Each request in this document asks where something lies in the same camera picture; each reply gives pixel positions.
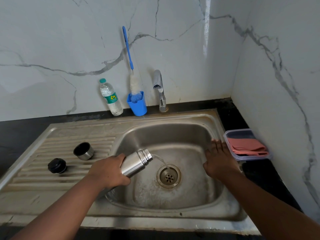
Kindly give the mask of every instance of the person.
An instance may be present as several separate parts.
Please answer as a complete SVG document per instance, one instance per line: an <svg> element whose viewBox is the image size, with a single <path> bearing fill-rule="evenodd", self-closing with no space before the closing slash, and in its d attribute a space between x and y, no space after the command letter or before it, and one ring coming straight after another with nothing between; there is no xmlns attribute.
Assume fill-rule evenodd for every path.
<svg viewBox="0 0 320 240"><path fill-rule="evenodd" d="M247 179L225 143L212 141L203 164L207 175L221 181L266 239L320 239L320 226L302 212ZM73 239L89 208L104 188L130 184L121 173L125 155L96 161L88 174L48 209L18 232L14 240Z"/></svg>

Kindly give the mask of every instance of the clear plastic tray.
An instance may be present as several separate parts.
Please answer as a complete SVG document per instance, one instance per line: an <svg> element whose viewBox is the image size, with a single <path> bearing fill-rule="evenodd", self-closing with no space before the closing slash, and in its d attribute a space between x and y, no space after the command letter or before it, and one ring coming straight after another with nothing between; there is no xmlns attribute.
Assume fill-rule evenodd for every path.
<svg viewBox="0 0 320 240"><path fill-rule="evenodd" d="M249 161L249 160L261 160L261 159L271 159L272 154L270 150L267 148L266 151L269 153L268 155L261 155L261 156L239 156L235 154L230 146L230 143L228 141L228 138L235 138L235 139L242 139L242 138L250 138L250 139L256 139L251 129L233 129L233 130L227 130L226 133L223 135L226 145L229 148L229 151L231 152L232 156L237 161Z"/></svg>

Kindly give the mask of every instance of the chrome faucet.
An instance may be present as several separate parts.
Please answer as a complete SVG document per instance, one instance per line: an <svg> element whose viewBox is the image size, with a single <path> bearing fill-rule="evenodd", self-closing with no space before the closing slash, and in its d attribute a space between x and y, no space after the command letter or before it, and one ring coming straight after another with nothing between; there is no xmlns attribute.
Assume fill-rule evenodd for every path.
<svg viewBox="0 0 320 240"><path fill-rule="evenodd" d="M166 112L166 97L163 90L162 76L159 70L155 70L153 73L153 89L157 89L159 92L159 110L160 112Z"/></svg>

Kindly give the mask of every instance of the stainless steel sink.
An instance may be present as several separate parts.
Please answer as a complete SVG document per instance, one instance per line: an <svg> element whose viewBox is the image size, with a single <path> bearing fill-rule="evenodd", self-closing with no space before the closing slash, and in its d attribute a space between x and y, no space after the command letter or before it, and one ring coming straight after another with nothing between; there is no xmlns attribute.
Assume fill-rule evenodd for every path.
<svg viewBox="0 0 320 240"><path fill-rule="evenodd" d="M210 132L203 125L179 122L135 127L125 133L116 154L129 155L148 148L169 164L178 176L178 184L170 185L172 173L160 184L158 171L163 162L154 159L144 170L132 178L129 186L122 186L107 194L118 204L145 209L180 209L213 203L221 195L223 185L208 177L202 164L206 161L204 150L209 148Z"/></svg>
<svg viewBox="0 0 320 240"><path fill-rule="evenodd" d="M203 169L204 150L223 133L214 110L52 124L0 180L0 222L8 217L13 224L27 224L95 161L147 148L169 169L153 159L129 186L97 199L82 226L259 233L227 188ZM88 161L72 153L84 141L95 150ZM66 160L68 171L57 175L47 170L55 157Z"/></svg>

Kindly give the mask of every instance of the person's left hand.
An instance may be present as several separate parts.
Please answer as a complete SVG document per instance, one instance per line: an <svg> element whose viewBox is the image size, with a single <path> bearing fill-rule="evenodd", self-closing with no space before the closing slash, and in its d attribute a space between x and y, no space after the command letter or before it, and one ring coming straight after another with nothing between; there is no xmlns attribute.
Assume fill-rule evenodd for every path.
<svg viewBox="0 0 320 240"><path fill-rule="evenodd" d="M130 178L124 176L120 166L126 156L122 153L118 156L110 156L96 161L90 168L86 177L93 178L97 184L104 188L111 189L118 185L130 184Z"/></svg>

